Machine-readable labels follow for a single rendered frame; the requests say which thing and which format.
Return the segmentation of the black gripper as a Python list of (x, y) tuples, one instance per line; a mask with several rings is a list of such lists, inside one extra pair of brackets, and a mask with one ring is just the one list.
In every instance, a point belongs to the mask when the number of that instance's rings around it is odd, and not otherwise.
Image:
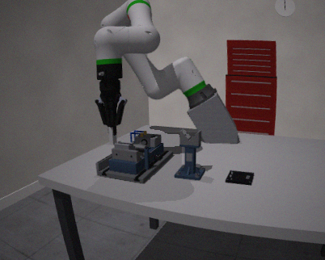
[[(122, 115), (124, 112), (125, 104), (127, 103), (127, 99), (123, 99), (121, 97), (120, 80), (100, 82), (99, 90), (101, 91), (100, 97), (95, 100), (95, 103), (99, 108), (99, 113), (101, 115), (103, 124), (108, 126), (110, 145), (114, 145), (117, 143), (116, 126), (121, 124)], [(116, 113), (118, 102), (119, 106)]]

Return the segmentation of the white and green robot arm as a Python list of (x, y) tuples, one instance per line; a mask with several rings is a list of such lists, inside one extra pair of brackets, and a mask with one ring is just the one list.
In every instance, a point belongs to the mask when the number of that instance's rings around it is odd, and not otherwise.
[(123, 56), (152, 99), (163, 99), (180, 89), (192, 109), (217, 92), (205, 84), (189, 57), (182, 57), (161, 70), (151, 63), (146, 54), (157, 49), (160, 35), (153, 25), (148, 0), (128, 0), (107, 15), (100, 28), (94, 37), (97, 80), (109, 82), (122, 78)]

